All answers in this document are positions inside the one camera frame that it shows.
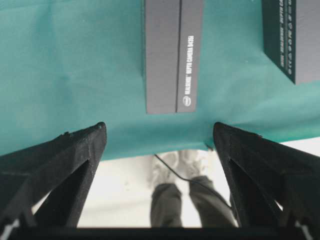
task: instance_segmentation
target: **floor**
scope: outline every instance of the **floor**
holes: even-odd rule
[[[320,137],[283,143],[320,156]],[[209,175],[215,189],[226,199],[230,191],[216,152],[209,153]],[[150,227],[152,156],[138,156],[99,164],[79,227]],[[199,215],[188,196],[188,184],[177,181],[182,192],[184,227],[200,227]]]

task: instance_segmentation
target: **cable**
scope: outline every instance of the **cable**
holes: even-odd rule
[[[199,186],[203,187],[204,189],[207,189],[211,194],[213,194],[215,197],[219,198],[230,210],[232,209],[231,206],[229,206],[226,202],[226,200],[215,190],[212,190],[211,188],[207,187],[206,185],[202,184],[201,182],[194,181],[192,179],[187,179],[182,176],[180,176],[175,170],[173,170],[168,164],[166,164],[165,161],[163,161],[157,154],[154,155],[157,159],[159,159],[174,175],[176,175],[179,179],[193,183],[193,184],[198,184]]]

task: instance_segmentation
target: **white sneaker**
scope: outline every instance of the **white sneaker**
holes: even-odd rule
[[[182,150],[180,160],[185,164],[186,177],[193,179],[199,176],[208,176],[209,153],[202,150]]]
[[[177,151],[165,152],[157,154],[166,164],[175,170],[179,164],[179,154]],[[173,184],[176,181],[176,175],[165,166],[155,156],[152,159],[152,187],[157,187],[160,184]]]

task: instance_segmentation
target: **box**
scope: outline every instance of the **box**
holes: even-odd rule
[[[145,0],[148,114],[194,112],[203,0]]]
[[[295,84],[320,80],[320,1],[262,0],[265,54]]]

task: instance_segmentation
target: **green fabric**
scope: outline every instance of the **green fabric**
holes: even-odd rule
[[[320,81],[263,51],[259,0],[207,0],[195,113],[147,115],[140,0],[0,0],[0,155],[107,124],[103,159],[212,145],[217,121],[320,136]]]

